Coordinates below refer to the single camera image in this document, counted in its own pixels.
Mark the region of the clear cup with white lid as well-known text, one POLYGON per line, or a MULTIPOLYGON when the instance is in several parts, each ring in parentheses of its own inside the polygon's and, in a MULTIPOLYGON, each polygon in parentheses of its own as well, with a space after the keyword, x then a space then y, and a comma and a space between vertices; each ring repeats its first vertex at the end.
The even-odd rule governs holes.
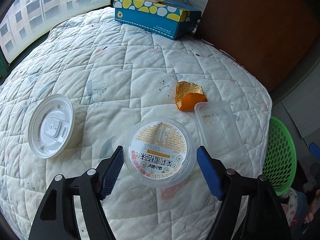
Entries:
POLYGON ((125 141, 123 155, 133 179, 154 188, 181 183, 196 163, 193 138, 171 118, 145 118, 136 124, 125 141))

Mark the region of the green plastic basket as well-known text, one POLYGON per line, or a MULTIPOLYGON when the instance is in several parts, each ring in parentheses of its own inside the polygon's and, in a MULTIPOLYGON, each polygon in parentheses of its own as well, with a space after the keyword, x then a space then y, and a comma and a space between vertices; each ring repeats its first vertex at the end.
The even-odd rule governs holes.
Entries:
POLYGON ((296 175, 296 148, 287 127, 274 116, 270 118, 263 174, 276 194, 281 196, 292 185, 296 175))

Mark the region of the white round plastic lid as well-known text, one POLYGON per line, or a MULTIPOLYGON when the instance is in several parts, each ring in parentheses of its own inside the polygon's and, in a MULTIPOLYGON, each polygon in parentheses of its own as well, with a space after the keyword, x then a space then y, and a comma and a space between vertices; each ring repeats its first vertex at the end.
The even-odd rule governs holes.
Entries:
POLYGON ((59 155, 71 138, 74 123, 74 109, 67 96, 53 94, 43 99, 28 126, 28 142, 33 154, 41 159, 59 155))

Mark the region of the clear small plastic tray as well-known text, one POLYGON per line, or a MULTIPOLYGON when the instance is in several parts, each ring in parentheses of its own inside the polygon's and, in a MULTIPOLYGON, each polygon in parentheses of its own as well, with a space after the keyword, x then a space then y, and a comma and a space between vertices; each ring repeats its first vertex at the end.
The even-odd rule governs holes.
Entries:
POLYGON ((229 103, 199 102, 194 111, 202 142, 210 156, 235 163, 241 162, 245 158, 245 150, 229 103))

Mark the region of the white quilted mattress pad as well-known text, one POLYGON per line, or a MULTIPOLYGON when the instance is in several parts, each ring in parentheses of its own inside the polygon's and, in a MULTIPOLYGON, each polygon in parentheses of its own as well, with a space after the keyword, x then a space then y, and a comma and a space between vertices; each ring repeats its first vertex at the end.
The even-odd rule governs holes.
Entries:
POLYGON ((265 87, 214 47, 191 37, 172 41, 114 19, 114 9, 79 15, 56 26, 1 85, 1 212, 27 239, 41 199, 57 174, 75 177, 123 145, 146 118, 180 122, 201 143, 194 113, 179 111, 179 81, 200 85, 209 101, 227 101, 245 149, 243 176, 262 172, 272 100, 265 87), (36 106, 67 96, 75 125, 66 148, 40 159, 28 144, 36 106))

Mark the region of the orange peel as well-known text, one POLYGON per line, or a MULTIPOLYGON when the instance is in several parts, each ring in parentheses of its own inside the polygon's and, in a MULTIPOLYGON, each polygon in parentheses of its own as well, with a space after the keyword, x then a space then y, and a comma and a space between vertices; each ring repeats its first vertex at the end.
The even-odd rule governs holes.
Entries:
POLYGON ((207 101, 208 99, 200 85, 187 81, 177 83, 175 103, 180 111, 193 111, 197 103, 207 101))

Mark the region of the brown wooden wardrobe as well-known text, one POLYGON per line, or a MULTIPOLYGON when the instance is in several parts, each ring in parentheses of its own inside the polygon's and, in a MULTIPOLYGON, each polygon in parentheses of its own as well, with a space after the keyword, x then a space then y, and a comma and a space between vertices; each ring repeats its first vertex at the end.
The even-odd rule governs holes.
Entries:
POLYGON ((196 30, 267 90, 285 80, 318 33, 303 0, 208 0, 196 30))

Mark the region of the blue yellow tissue box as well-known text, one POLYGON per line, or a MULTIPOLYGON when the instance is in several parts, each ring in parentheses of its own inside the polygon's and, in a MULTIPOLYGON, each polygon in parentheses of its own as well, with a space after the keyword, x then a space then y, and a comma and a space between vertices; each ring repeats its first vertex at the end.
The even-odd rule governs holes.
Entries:
POLYGON ((175 40, 194 31, 201 12, 186 4, 168 0, 114 0, 115 20, 175 40))

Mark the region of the green window frame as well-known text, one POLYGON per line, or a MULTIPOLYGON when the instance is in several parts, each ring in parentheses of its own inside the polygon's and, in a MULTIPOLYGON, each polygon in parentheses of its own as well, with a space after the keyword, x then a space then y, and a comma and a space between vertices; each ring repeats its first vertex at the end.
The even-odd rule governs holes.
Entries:
POLYGON ((56 24, 99 8, 113 0, 1 0, 1 81, 56 24))

